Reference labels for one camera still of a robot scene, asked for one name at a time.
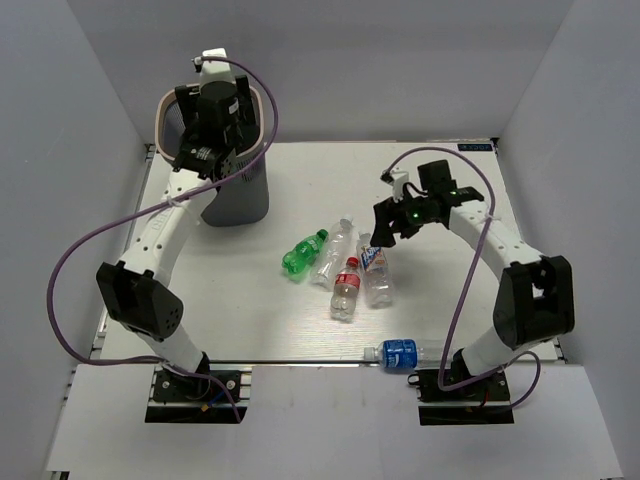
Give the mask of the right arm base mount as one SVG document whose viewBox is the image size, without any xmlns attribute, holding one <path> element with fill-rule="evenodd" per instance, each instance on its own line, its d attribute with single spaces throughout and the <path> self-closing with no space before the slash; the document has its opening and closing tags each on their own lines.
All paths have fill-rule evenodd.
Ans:
<svg viewBox="0 0 640 480">
<path fill-rule="evenodd" d="M 437 386 L 437 370 L 414 371 L 407 377 L 416 389 L 421 426 L 481 426 L 514 423 L 511 395 L 504 373 L 445 392 Z"/>
</svg>

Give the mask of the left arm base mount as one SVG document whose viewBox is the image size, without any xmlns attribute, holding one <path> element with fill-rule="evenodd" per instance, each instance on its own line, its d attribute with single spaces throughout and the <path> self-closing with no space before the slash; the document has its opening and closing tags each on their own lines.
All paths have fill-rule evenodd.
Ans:
<svg viewBox="0 0 640 480">
<path fill-rule="evenodd" d="M 224 367 L 211 374 L 221 381 L 236 405 L 234 413 L 226 394 L 215 383 L 157 368 L 152 377 L 145 422 L 149 424 L 237 424 L 247 412 L 251 371 Z"/>
</svg>

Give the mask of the clear bottle with white cap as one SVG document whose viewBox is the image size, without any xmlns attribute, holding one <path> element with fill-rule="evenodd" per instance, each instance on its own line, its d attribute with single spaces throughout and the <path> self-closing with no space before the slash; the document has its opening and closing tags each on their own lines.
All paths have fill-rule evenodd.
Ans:
<svg viewBox="0 0 640 480">
<path fill-rule="evenodd" d="M 354 232 L 353 217 L 343 215 L 329 230 L 327 240 L 310 275 L 313 285 L 327 291 L 333 288 L 335 276 L 346 261 Z"/>
</svg>

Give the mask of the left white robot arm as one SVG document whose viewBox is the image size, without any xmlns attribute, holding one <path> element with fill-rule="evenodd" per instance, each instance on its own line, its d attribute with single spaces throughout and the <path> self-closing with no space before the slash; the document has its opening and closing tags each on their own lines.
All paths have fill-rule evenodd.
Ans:
<svg viewBox="0 0 640 480">
<path fill-rule="evenodd" d="M 269 209 L 262 99 L 246 76 L 207 74 L 175 87 L 156 114 L 158 153 L 171 171 L 142 231 L 119 260 L 96 274 L 111 319 L 141 338 L 199 399 L 211 387 L 209 360 L 182 326 L 184 304 L 170 289 L 175 263 L 199 222 L 235 227 Z"/>
</svg>

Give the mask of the green bottle with green cap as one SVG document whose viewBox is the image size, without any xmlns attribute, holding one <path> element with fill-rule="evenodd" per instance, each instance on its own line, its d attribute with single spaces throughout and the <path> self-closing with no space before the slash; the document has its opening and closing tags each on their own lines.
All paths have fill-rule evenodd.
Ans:
<svg viewBox="0 0 640 480">
<path fill-rule="evenodd" d="M 328 231 L 320 229 L 297 243 L 281 260 L 284 275 L 292 281 L 301 280 L 318 259 L 327 238 Z"/>
</svg>

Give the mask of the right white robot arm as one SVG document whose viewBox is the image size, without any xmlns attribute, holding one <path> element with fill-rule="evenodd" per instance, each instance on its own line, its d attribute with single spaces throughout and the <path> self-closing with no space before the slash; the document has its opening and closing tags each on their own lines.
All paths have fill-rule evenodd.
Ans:
<svg viewBox="0 0 640 480">
<path fill-rule="evenodd" d="M 460 187 L 445 160 L 419 166 L 421 187 L 405 171 L 388 168 L 381 179 L 393 188 L 374 207 L 371 243 L 391 248 L 428 224 L 440 224 L 474 250 L 471 264 L 484 262 L 499 286 L 492 324 L 473 343 L 450 351 L 448 336 L 438 372 L 440 390 L 472 399 L 484 391 L 488 376 L 529 349 L 575 327 L 572 267 L 563 256 L 547 256 L 529 246 L 495 214 L 495 196 Z"/>
</svg>

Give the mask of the clear bottle blue white label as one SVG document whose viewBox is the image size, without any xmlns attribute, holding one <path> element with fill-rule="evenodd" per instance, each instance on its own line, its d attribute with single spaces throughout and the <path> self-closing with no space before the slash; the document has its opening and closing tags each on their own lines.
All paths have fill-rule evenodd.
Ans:
<svg viewBox="0 0 640 480">
<path fill-rule="evenodd" d="M 371 244 L 370 233 L 360 232 L 356 251 L 361 262 L 367 305 L 373 309 L 391 306 L 394 286 L 384 250 Z"/>
</svg>

